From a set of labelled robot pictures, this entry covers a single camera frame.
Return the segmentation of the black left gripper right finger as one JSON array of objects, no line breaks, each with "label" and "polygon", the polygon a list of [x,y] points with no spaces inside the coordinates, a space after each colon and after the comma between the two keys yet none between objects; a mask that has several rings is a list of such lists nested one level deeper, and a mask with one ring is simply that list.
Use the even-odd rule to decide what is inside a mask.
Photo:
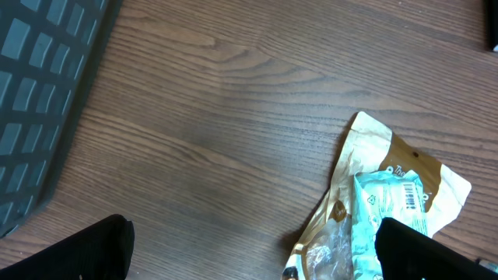
[{"label": "black left gripper right finger", "polygon": [[384,280],[497,280],[497,273],[393,218],[382,219],[375,250]]}]

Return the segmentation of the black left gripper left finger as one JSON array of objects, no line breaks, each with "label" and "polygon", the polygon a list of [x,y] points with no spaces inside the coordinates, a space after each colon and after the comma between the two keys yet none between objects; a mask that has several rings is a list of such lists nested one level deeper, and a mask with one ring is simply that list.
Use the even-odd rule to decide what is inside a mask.
[{"label": "black left gripper left finger", "polygon": [[135,242],[133,223],[114,214],[3,268],[1,280],[124,280]]}]

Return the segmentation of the teal snack packet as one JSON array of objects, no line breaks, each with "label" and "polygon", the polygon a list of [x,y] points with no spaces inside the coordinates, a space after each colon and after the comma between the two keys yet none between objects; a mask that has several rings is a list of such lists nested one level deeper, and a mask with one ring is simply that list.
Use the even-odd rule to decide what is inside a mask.
[{"label": "teal snack packet", "polygon": [[382,219],[393,218],[427,235],[423,184],[410,170],[399,176],[388,170],[357,173],[353,177],[352,264],[359,280],[382,279],[375,240]]}]

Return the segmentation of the brown snack pouch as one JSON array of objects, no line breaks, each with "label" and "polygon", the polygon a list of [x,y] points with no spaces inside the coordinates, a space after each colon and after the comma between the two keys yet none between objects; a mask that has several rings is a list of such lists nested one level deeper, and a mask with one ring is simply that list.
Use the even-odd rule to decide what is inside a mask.
[{"label": "brown snack pouch", "polygon": [[355,279],[352,264],[352,206],[357,173],[388,170],[419,175],[428,234],[453,222],[471,184],[430,155],[414,149],[389,127],[360,111],[354,118],[332,175],[330,188],[296,242],[284,279]]}]

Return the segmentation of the teal tissue pack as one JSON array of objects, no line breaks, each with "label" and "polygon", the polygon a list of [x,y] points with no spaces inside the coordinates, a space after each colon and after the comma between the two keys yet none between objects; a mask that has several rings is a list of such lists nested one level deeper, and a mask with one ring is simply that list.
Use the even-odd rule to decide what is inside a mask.
[{"label": "teal tissue pack", "polygon": [[495,264],[491,261],[484,260],[484,259],[478,259],[477,263],[484,268],[489,269],[490,271],[493,271],[495,273],[498,273],[498,264]]}]

